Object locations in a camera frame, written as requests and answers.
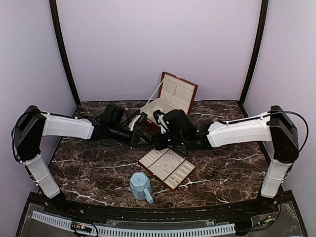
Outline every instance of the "white cable tray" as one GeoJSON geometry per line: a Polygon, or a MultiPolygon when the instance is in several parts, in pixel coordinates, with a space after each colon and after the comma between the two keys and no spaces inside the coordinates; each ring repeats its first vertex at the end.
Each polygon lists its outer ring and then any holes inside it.
{"type": "MultiPolygon", "coordinates": [[[[46,213],[33,211],[32,219],[46,223],[57,228],[71,231],[71,219],[64,217],[51,216],[46,213]]],[[[92,228],[90,236],[96,236],[95,228],[92,228]]],[[[196,229],[183,229],[183,230],[132,230],[132,229],[119,229],[112,227],[104,227],[96,225],[100,237],[212,237],[222,236],[227,234],[234,234],[235,225],[227,224],[222,226],[196,228],[196,229]]]]}

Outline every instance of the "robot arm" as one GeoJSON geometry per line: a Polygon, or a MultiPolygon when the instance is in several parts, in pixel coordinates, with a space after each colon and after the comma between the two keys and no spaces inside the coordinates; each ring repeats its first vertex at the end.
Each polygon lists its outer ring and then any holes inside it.
{"type": "Polygon", "coordinates": [[[297,128],[280,106],[272,106],[270,112],[233,121],[217,121],[194,127],[182,110],[167,114],[160,111],[154,118],[162,129],[152,137],[156,150],[172,146],[186,146],[190,150],[211,150],[227,144],[272,141],[274,157],[263,181],[261,195],[273,198],[298,158],[297,128]]]}
{"type": "Polygon", "coordinates": [[[15,158],[24,164],[33,181],[48,198],[61,193],[40,155],[42,136],[75,137],[84,140],[115,139],[132,147],[150,145],[140,131],[131,131],[120,124],[123,108],[109,104],[98,118],[78,119],[58,116],[30,106],[12,131],[15,158]]]}

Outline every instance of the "lavender wall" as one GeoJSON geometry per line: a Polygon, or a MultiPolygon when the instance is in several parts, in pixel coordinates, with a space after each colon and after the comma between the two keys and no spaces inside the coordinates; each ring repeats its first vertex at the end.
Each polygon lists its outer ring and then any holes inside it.
{"type": "MultiPolygon", "coordinates": [[[[2,0],[0,7],[0,236],[15,236],[30,190],[25,168],[14,161],[11,129],[29,105],[71,115],[75,109],[60,59],[49,1],[2,0]]],[[[43,139],[49,161],[57,138],[43,139]]]]}
{"type": "Polygon", "coordinates": [[[162,71],[197,83],[198,99],[239,99],[260,0],[58,3],[81,100],[148,99],[162,71]]]}
{"type": "MultiPolygon", "coordinates": [[[[292,189],[309,236],[316,236],[316,1],[270,1],[262,46],[245,108],[250,115],[278,104],[303,115],[310,126],[305,149],[285,181],[292,189]]],[[[291,117],[299,129],[305,126],[291,117]]]]}

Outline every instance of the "white tray with holes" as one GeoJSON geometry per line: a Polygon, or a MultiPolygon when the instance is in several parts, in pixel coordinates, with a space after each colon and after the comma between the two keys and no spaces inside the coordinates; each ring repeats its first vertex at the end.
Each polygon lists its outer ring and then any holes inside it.
{"type": "Polygon", "coordinates": [[[161,151],[151,150],[139,160],[139,164],[172,191],[195,169],[193,164],[169,148],[161,151]]]}

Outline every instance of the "cup handle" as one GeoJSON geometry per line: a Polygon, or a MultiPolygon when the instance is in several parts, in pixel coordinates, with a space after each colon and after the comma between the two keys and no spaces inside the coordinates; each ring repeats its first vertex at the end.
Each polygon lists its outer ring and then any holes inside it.
{"type": "Polygon", "coordinates": [[[154,203],[153,197],[150,195],[148,189],[144,189],[144,193],[145,193],[145,198],[147,200],[147,202],[149,202],[150,204],[154,203]]]}

